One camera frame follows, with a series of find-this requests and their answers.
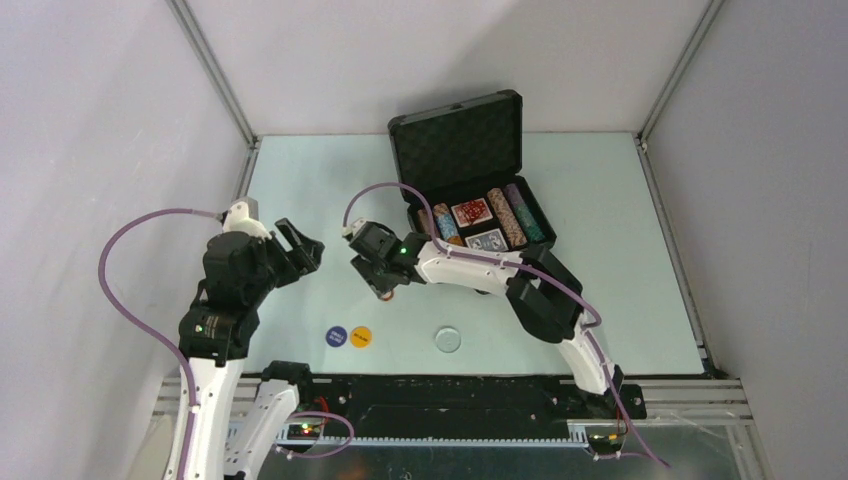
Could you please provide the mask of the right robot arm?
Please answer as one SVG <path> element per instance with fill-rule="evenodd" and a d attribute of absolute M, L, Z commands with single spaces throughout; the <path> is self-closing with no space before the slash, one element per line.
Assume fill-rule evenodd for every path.
<path fill-rule="evenodd" d="M 472 249 L 410 233 L 404 239 L 374 221 L 343 227 L 351 263 L 379 298 L 400 285 L 454 285 L 502 297 L 522 328 L 554 345 L 582 390 L 585 411 L 606 418 L 622 403 L 622 372 L 593 334 L 602 318 L 580 281 L 544 246 L 523 251 Z"/>

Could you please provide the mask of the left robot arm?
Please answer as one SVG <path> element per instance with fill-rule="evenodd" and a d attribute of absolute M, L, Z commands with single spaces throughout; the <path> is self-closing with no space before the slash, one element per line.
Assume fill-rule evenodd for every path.
<path fill-rule="evenodd" d="M 235 450 L 225 448 L 259 307 L 273 290 L 315 272 L 324 251 L 322 242 L 303 235 L 289 219 L 275 226 L 267 232 L 248 219 L 207 243 L 205 276 L 178 328 L 178 349 L 187 364 L 167 479 L 245 479 L 251 467 L 262 464 L 284 421 L 315 406 L 310 367 L 273 361 L 262 372 L 259 396 Z"/>

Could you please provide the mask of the black poker case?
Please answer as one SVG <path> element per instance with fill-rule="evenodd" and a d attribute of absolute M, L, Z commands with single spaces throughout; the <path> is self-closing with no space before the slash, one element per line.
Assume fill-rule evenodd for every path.
<path fill-rule="evenodd" d="M 551 251 L 557 234 L 521 175 L 522 127 L 523 98 L 515 90 L 501 90 L 391 119 L 387 125 L 389 139 L 398 179 L 408 187 L 402 196 L 408 204 L 414 230 L 420 232 L 416 212 L 425 209 L 432 232 L 443 240 L 433 207 L 444 203 L 450 209 L 468 200 L 484 198 L 494 219 L 459 228 L 463 240 L 461 247 L 467 247 L 465 238 L 470 235 L 494 228 L 504 234 L 487 192 L 499 188 L 504 193 L 506 185 L 515 183 L 546 240 L 534 243 L 527 239 L 523 247 L 509 245 L 506 252 L 523 251 L 535 245 Z"/>

